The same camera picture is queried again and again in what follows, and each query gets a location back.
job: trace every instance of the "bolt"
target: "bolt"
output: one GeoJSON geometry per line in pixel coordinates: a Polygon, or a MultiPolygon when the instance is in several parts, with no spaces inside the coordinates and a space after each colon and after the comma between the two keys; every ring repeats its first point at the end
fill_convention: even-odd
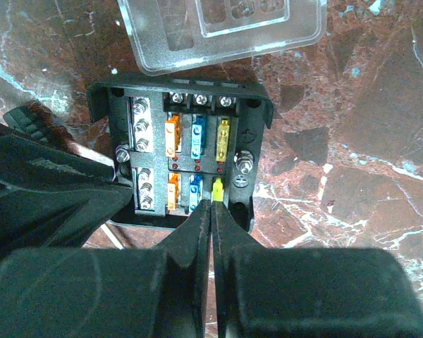
{"type": "Polygon", "coordinates": [[[143,209],[143,210],[151,209],[152,208],[152,202],[153,202],[153,200],[150,197],[146,196],[141,202],[141,209],[143,209]]]}
{"type": "Polygon", "coordinates": [[[141,169],[140,173],[138,174],[138,179],[142,181],[147,181],[150,177],[150,169],[143,168],[141,169]]]}
{"type": "Polygon", "coordinates": [[[254,156],[247,150],[242,150],[236,154],[234,161],[237,169],[243,174],[250,173],[254,168],[254,156]]]}
{"type": "Polygon", "coordinates": [[[219,102],[221,103],[223,107],[230,107],[233,103],[233,100],[231,97],[221,96],[221,98],[219,99],[219,102]]]}
{"type": "Polygon", "coordinates": [[[208,98],[206,95],[203,94],[195,94],[195,101],[200,106],[205,106],[208,102],[208,98]]]}
{"type": "Polygon", "coordinates": [[[183,102],[183,94],[181,93],[173,93],[171,98],[172,102],[175,102],[176,104],[181,104],[183,102]]]}
{"type": "Polygon", "coordinates": [[[143,183],[141,188],[140,188],[140,196],[141,197],[149,196],[151,190],[152,190],[152,184],[147,183],[147,182],[143,183]]]}
{"type": "Polygon", "coordinates": [[[122,144],[116,148],[116,160],[119,163],[124,163],[130,160],[130,153],[128,152],[127,144],[122,144]]]}
{"type": "Polygon", "coordinates": [[[132,112],[135,115],[144,113],[148,108],[147,101],[145,99],[137,99],[133,103],[132,112]]]}
{"type": "Polygon", "coordinates": [[[147,146],[149,146],[149,141],[146,139],[139,139],[138,142],[136,142],[135,148],[137,151],[144,151],[147,149],[147,146]]]}
{"type": "Polygon", "coordinates": [[[137,132],[145,132],[148,127],[149,127],[149,123],[144,118],[140,119],[135,124],[135,129],[137,132]]]}
{"type": "Polygon", "coordinates": [[[240,162],[238,167],[238,169],[240,169],[243,174],[248,174],[252,170],[252,163],[250,161],[244,160],[240,162]]]}

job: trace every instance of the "black plastic housing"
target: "black plastic housing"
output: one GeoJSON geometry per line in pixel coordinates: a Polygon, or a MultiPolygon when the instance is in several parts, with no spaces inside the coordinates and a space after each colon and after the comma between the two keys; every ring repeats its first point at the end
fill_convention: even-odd
{"type": "Polygon", "coordinates": [[[201,174],[204,178],[203,199],[211,199],[212,184],[216,177],[224,182],[223,202],[229,208],[239,226],[249,232],[254,222],[252,193],[254,191],[257,166],[264,126],[271,127],[274,105],[263,86],[257,83],[240,84],[213,80],[186,80],[169,77],[147,77],[140,74],[123,73],[94,83],[87,93],[92,122],[109,117],[113,146],[130,145],[130,160],[118,163],[115,160],[116,179],[134,186],[133,200],[111,221],[117,225],[162,227],[175,229],[189,215],[189,179],[201,174]],[[183,103],[173,102],[169,93],[181,93],[187,98],[183,103]],[[211,100],[206,106],[194,102],[194,94],[207,95],[211,100]],[[224,108],[219,103],[222,96],[235,98],[235,104],[224,108]],[[147,98],[153,128],[153,152],[134,150],[133,120],[131,104],[137,97],[147,98]],[[177,159],[166,157],[164,123],[168,114],[181,116],[182,151],[177,159]],[[207,116],[207,140],[200,163],[190,157],[192,115],[207,116]],[[225,163],[216,162],[216,129],[219,121],[228,119],[231,123],[228,153],[225,163]],[[234,156],[239,151],[250,151],[254,156],[253,169],[242,174],[235,165],[234,156]],[[137,182],[132,178],[136,168],[154,169],[154,210],[138,208],[137,182]],[[170,173],[181,174],[180,204],[176,212],[166,210],[166,185],[170,173]],[[236,177],[247,180],[246,187],[237,187],[236,177]]]}

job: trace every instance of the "blue fuse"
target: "blue fuse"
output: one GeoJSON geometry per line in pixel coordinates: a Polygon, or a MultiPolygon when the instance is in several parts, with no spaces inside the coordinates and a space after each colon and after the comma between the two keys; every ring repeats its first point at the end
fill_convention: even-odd
{"type": "Polygon", "coordinates": [[[202,199],[202,175],[192,175],[190,178],[190,212],[196,209],[202,199]]]}
{"type": "Polygon", "coordinates": [[[200,160],[200,155],[205,147],[205,117],[196,116],[191,128],[191,158],[200,160]]]}

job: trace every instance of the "fuse box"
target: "fuse box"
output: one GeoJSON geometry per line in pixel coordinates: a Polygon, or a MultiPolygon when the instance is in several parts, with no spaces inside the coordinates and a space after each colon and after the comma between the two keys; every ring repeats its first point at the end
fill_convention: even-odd
{"type": "Polygon", "coordinates": [[[112,222],[172,229],[209,199],[251,230],[262,137],[274,112],[263,86],[123,73],[87,96],[92,121],[109,118],[116,180],[133,187],[112,222]]]}

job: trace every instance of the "marble surface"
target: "marble surface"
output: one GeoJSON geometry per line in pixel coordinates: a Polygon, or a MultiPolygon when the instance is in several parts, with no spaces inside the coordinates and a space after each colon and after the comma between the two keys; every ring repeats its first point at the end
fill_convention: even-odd
{"type": "MultiPolygon", "coordinates": [[[[252,236],[267,247],[376,246],[423,305],[423,0],[329,0],[314,46],[176,74],[261,82],[276,105],[255,190],[252,236]]],[[[0,122],[39,101],[71,144],[110,156],[90,123],[94,81],[139,71],[115,0],[0,0],[0,122]]],[[[112,229],[126,247],[168,231],[112,229]]],[[[101,229],[86,247],[112,247],[101,229]]],[[[217,337],[214,273],[207,336],[217,337]]]]}

